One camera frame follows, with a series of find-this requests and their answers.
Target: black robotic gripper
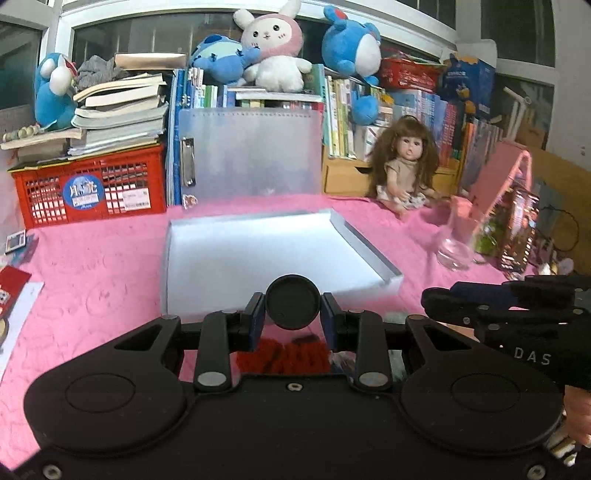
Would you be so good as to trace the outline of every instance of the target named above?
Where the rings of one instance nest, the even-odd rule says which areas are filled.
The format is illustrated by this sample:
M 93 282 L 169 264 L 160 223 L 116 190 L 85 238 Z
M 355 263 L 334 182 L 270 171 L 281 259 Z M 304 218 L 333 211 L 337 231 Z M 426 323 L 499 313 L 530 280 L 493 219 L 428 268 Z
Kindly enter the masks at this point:
M 588 288 L 564 282 L 429 289 L 431 318 L 399 325 L 288 275 L 243 311 L 162 316 L 35 380 L 24 411 L 41 450 L 0 478 L 588 480 L 583 455 L 567 467 L 543 446 L 563 385 L 591 387 Z M 351 377 L 233 384 L 230 354 L 256 349 L 266 317 L 297 330 L 318 313 L 329 348 L 356 354 Z M 192 382 L 178 378 L 187 350 Z M 389 351 L 402 352 L 405 380 Z

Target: window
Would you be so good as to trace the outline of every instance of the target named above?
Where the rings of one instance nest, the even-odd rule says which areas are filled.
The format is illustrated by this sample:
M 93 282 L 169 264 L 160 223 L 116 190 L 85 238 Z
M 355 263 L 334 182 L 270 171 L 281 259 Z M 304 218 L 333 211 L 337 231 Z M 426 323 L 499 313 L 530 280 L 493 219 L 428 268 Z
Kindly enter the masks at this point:
M 534 126 L 548 132 L 552 120 L 554 87 L 526 80 L 513 79 L 504 75 L 496 75 L 495 88 L 492 94 L 491 118 L 502 115 L 507 120 L 511 116 L 513 98 L 503 91 L 505 87 L 509 87 L 522 97 L 529 97 L 531 99 L 530 109 L 534 111 Z
M 456 28 L 456 0 L 398 0 L 404 5 L 416 8 L 446 24 Z
M 41 32 L 0 22 L 0 110 L 33 105 Z
M 300 56 L 312 63 L 323 63 L 322 38 L 330 26 L 322 21 L 297 19 L 304 37 Z M 113 20 L 76 30 L 73 61 L 81 65 L 93 55 L 109 60 L 115 53 L 165 51 L 192 53 L 199 42 L 211 34 L 223 34 L 240 40 L 242 30 L 232 13 L 180 13 L 149 15 Z M 407 46 L 382 39 L 382 56 L 401 50 L 417 57 L 437 60 Z
M 482 0 L 482 38 L 496 42 L 499 58 L 554 67 L 551 0 Z

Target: table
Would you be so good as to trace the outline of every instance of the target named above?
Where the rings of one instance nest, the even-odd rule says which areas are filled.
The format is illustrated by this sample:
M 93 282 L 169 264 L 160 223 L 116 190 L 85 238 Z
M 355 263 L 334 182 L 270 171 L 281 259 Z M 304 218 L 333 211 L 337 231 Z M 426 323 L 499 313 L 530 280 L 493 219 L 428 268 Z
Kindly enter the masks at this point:
M 474 265 L 466 272 L 439 265 L 434 247 L 446 220 L 444 212 L 424 209 L 402 223 L 368 199 L 265 197 L 199 205 L 188 212 L 173 208 L 164 215 L 39 229 L 37 251 L 22 269 L 45 286 L 0 385 L 0 462 L 15 468 L 38 449 L 22 410 L 24 394 L 35 378 L 160 315 L 161 254 L 169 220 L 324 208 L 338 211 L 404 273 L 399 295 L 373 305 L 380 314 L 422 313 L 420 295 L 425 288 L 505 280 L 490 265 Z

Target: sticker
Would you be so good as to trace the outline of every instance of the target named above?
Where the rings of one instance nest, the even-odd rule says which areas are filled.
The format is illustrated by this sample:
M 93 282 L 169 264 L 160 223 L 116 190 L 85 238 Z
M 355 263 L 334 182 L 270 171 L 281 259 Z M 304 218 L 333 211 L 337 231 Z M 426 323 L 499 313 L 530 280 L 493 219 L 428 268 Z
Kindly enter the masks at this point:
M 20 232 L 12 233 L 8 235 L 6 238 L 6 247 L 4 248 L 4 253 L 9 254 L 10 252 L 14 252 L 19 248 L 22 248 L 27 243 L 27 232 L 25 230 L 21 230 Z
M 76 210 L 89 210 L 105 199 L 105 189 L 94 175 L 78 175 L 67 181 L 63 195 L 66 205 Z
M 144 210 L 151 207 L 148 189 L 124 190 L 121 192 L 121 200 L 123 200 L 123 206 L 126 212 Z
M 197 205 L 197 197 L 195 195 L 183 195 L 183 208 L 185 210 L 195 205 Z
M 0 289 L 0 304 L 6 305 L 10 299 L 10 294 L 6 290 Z

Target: stitch plush toy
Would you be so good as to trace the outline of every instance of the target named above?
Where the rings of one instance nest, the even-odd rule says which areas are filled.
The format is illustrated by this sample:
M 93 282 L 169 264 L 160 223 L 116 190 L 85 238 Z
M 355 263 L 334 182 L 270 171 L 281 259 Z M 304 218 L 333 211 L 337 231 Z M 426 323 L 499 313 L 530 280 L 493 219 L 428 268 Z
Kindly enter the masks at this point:
M 35 71 L 35 120 L 42 128 L 60 130 L 72 124 L 76 67 L 60 53 L 50 53 Z
M 359 76 L 370 85 L 377 85 L 374 76 L 382 62 L 379 49 L 381 37 L 377 27 L 349 20 L 336 7 L 326 6 L 324 16 L 332 23 L 322 39 L 324 64 L 341 75 Z M 378 101 L 371 95 L 354 101 L 351 115 L 357 125 L 373 124 L 378 117 Z
M 277 14 L 254 18 L 248 10 L 234 13 L 234 21 L 244 30 L 243 48 L 259 47 L 261 62 L 244 72 L 247 82 L 271 92 L 301 92 L 302 73 L 309 73 L 312 64 L 296 58 L 304 45 L 300 26 L 294 18 L 300 11 L 301 0 L 288 0 Z
M 261 51 L 257 47 L 242 48 L 242 44 L 222 35 L 209 35 L 191 56 L 190 64 L 211 75 L 223 85 L 237 83 L 244 69 L 257 62 Z

